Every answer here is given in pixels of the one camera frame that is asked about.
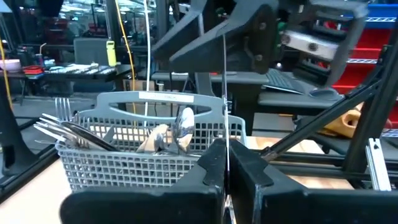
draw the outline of ceiling light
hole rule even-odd
[[[63,9],[67,9],[69,11],[73,10],[73,11],[84,11],[84,9],[79,8],[79,7],[75,7],[75,6],[62,6]]]
[[[130,11],[130,9],[128,7],[122,7],[122,8],[120,8],[120,11],[128,12],[128,11]]]

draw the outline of basket grid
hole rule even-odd
[[[114,137],[111,144],[123,152],[134,152],[148,137],[151,129],[161,123],[147,122],[144,127],[143,122],[128,121],[125,119],[106,119],[90,118],[90,131],[100,137],[104,137],[111,127],[114,128]],[[230,124],[229,137],[239,139],[241,136],[242,125]],[[217,138],[222,138],[224,132],[223,123],[196,123],[195,132],[189,145],[188,153],[200,154],[207,150],[212,142]],[[164,141],[171,143],[172,132],[169,129],[164,137]]]
[[[153,156],[135,154],[137,148],[159,122],[129,121],[125,119],[89,119],[90,130],[105,137],[112,128],[109,142],[122,152],[72,149],[56,144],[73,192],[87,187],[170,187],[186,174],[197,162],[198,157]],[[230,123],[229,136],[239,139],[241,124]],[[188,153],[201,154],[217,138],[222,138],[223,123],[196,123],[195,132]],[[165,141],[172,142],[172,132],[167,131]]]
[[[187,173],[195,157],[114,156],[108,152],[58,152],[72,190],[89,186],[169,187]]]

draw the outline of blue shelf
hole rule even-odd
[[[398,4],[370,4],[366,28],[391,29],[398,15]]]

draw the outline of white cable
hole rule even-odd
[[[150,79],[150,33],[149,33],[149,16],[148,16],[148,5],[147,0],[144,0],[144,13],[145,13],[145,23],[147,27],[147,49],[148,49],[148,61],[147,61],[147,88],[146,91],[149,91],[149,79]],[[148,102],[145,102],[145,116],[148,116]]]

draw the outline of computer mouse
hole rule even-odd
[[[319,100],[336,101],[341,99],[341,95],[333,88],[314,89],[309,94]]]

